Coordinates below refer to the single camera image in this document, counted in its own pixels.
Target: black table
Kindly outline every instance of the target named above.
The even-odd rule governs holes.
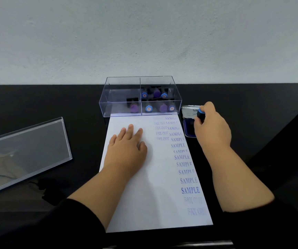
[[[282,168],[275,170],[275,166],[266,164],[272,152],[284,152],[284,145],[274,151],[277,143],[286,143],[286,136],[297,138],[293,133],[298,127],[298,84],[190,84],[178,88],[183,104],[204,104],[209,100],[215,104],[231,128],[232,148],[271,188],[293,175],[295,166],[272,179]],[[0,86],[0,135],[63,117],[73,155],[70,162],[0,191],[0,234],[39,219],[52,209],[51,204],[57,204],[97,174],[106,135],[98,105],[102,89],[103,85]],[[196,139],[187,141],[213,223],[219,223],[221,209],[210,167],[205,157],[198,154]],[[44,195],[34,183],[46,188]],[[170,241],[179,235],[183,235],[180,241],[229,239],[215,225],[135,233],[144,237],[160,234]],[[128,234],[113,235],[110,241],[125,240]]]

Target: black sleeve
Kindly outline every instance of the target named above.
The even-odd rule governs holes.
[[[236,249],[298,248],[298,213],[277,199],[259,208],[225,212],[223,222]]]
[[[102,248],[105,229],[85,205],[65,199],[38,223],[0,237],[0,248]]]

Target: finger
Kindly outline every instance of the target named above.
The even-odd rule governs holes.
[[[148,148],[146,146],[146,143],[142,141],[139,145],[139,151],[143,153],[144,156],[147,156]]]
[[[117,140],[117,141],[120,141],[120,140],[124,137],[125,133],[126,133],[126,129],[123,127],[123,128],[120,130],[120,133],[118,134],[116,140]]]
[[[132,140],[134,140],[136,142],[136,144],[138,144],[139,141],[141,140],[142,133],[143,133],[143,129],[142,128],[139,128],[137,130],[136,134],[134,134]]]
[[[202,125],[202,121],[199,117],[194,118],[194,129],[198,128],[199,126]]]
[[[114,134],[114,135],[111,137],[110,142],[108,143],[109,146],[112,146],[112,145],[114,144],[116,138],[117,138],[117,135]]]
[[[211,101],[208,101],[203,106],[200,106],[200,109],[205,112],[206,117],[216,112],[215,106]]]
[[[128,129],[127,129],[126,134],[123,137],[123,139],[130,140],[133,136],[133,132],[134,132],[134,126],[133,126],[133,124],[129,124]]]

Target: hand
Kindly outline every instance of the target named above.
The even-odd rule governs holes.
[[[120,133],[113,135],[107,147],[104,168],[115,168],[129,180],[142,167],[146,156],[147,146],[142,141],[137,147],[143,133],[140,128],[133,136],[134,126],[130,124],[128,130],[123,127]]]
[[[216,112],[213,103],[206,102],[200,109],[205,112],[205,119],[202,123],[198,117],[195,117],[194,129],[203,151],[208,151],[211,148],[230,147],[232,138],[230,127],[224,118]]]

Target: black tabletop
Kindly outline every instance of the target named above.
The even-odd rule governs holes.
[[[298,115],[298,84],[188,84],[178,88],[183,105],[215,104],[231,128],[232,148],[246,163],[262,154],[259,151]],[[103,85],[0,86],[0,135],[63,117],[73,155],[72,161],[0,191],[0,234],[37,220],[98,173],[106,137],[98,104],[102,89]],[[185,239],[228,239],[214,227],[221,210],[210,167],[203,162],[196,139],[187,141],[214,225],[188,230]]]

